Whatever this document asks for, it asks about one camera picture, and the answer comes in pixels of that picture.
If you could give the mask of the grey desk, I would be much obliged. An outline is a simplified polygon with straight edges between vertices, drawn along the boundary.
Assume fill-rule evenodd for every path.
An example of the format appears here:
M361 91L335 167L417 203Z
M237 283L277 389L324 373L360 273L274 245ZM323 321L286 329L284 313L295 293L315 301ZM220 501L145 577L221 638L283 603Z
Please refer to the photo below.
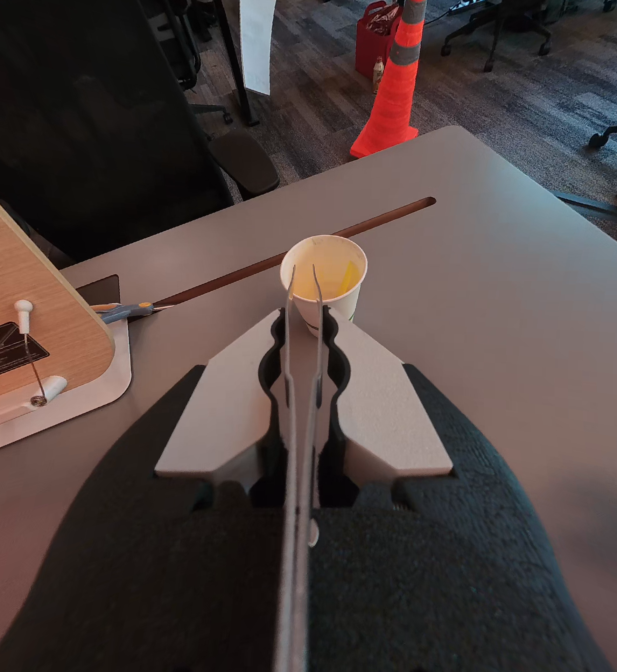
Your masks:
M124 396L0 449L0 639L103 454L193 366L283 304L276 261L357 232L355 324L495 446L617 670L617 242L459 126L66 268L122 302L202 295L129 328Z

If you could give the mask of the yellow sticky note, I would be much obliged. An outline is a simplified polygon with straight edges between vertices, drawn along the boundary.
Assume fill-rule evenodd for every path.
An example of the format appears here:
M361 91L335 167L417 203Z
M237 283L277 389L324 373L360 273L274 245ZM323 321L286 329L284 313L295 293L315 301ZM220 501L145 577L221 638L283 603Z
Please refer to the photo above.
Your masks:
M361 278L361 273L358 266L349 261L343 278L337 283L337 290L335 290L335 298L343 296L354 289L354 287L359 283Z

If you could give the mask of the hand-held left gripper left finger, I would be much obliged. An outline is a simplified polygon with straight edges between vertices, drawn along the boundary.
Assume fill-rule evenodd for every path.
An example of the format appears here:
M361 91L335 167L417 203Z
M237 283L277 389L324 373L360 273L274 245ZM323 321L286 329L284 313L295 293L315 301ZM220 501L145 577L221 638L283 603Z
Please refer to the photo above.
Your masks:
M253 507L282 507L287 449L278 399L286 309L273 310L210 359L154 472L239 483Z

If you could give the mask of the black mesh office chair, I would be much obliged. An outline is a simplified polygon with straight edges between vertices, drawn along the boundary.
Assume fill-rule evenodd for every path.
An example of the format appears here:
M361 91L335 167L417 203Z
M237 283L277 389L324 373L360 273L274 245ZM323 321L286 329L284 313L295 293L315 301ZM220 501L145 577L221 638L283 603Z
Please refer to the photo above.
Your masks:
M75 263L279 186L245 130L212 139L189 1L0 1L0 201Z

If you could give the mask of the orange traffic cone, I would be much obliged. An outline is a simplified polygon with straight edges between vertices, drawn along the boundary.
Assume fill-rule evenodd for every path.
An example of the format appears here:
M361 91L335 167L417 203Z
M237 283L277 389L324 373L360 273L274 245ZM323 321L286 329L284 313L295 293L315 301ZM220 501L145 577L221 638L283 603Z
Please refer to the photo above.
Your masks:
M370 119L350 150L355 158L399 145L419 134L409 122L426 8L426 1L405 2Z

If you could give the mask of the metal tweezers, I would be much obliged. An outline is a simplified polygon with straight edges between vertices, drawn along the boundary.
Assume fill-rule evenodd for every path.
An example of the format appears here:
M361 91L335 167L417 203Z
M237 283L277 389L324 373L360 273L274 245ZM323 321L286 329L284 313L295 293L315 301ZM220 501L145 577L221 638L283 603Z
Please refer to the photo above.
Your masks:
M319 536L313 520L315 438L318 410L322 404L323 301L316 269L318 294L318 350L307 411L303 453L297 449L297 410L294 379L290 372L289 325L285 326L285 360L282 366L289 419L287 432L286 495L279 573L278 609L273 650L273 671L307 671L309 649L310 548Z

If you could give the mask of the white paper sheet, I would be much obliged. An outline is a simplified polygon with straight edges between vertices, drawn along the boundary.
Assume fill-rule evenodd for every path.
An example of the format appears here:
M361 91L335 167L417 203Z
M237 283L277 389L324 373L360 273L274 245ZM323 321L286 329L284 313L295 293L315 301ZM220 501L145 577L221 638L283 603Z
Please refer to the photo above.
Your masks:
M240 1L240 52L246 89L270 96L271 32L275 1Z

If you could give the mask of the white paper cup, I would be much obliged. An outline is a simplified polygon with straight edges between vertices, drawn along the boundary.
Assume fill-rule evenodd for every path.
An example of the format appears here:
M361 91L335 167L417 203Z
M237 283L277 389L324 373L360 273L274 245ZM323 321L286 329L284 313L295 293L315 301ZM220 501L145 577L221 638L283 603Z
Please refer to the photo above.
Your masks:
M358 266L360 281L353 290L335 298L337 283L343 278L349 261ZM309 331L317 335L320 301L345 318L353 319L367 267L367 257L358 244L343 237L321 234L301 240L288 250L279 274Z

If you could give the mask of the wooden tablet stand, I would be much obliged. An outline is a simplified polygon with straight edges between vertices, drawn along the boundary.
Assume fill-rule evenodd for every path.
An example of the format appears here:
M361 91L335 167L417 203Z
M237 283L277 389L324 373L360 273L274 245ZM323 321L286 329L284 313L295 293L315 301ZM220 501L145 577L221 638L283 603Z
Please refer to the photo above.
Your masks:
M0 205L0 448L116 401L126 319L88 306Z

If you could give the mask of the grey yellow scissors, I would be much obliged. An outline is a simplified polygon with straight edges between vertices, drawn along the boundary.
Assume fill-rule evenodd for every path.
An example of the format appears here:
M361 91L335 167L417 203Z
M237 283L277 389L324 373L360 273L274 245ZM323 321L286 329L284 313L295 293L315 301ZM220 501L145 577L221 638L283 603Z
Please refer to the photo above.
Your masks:
M112 324L124 319L153 315L170 307L173 306L158 306L150 302L141 302L139 304L98 304L91 306L91 309L104 324Z

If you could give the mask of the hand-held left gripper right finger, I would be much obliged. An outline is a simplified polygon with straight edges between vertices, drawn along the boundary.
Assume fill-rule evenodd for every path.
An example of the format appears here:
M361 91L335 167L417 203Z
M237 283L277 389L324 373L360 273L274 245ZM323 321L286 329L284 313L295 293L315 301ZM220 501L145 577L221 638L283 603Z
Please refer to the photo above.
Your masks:
M364 486L449 475L454 464L408 368L331 307L322 309L327 375L335 386L318 460L321 507L351 507Z

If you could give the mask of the red bag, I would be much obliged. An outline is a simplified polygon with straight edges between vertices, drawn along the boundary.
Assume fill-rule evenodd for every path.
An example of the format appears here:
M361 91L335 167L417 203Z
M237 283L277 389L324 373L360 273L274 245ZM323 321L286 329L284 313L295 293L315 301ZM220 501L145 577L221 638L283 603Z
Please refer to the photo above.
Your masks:
M387 63L401 16L402 5L397 1L390 4L375 1L365 8L357 22L355 68L370 83L376 63Z

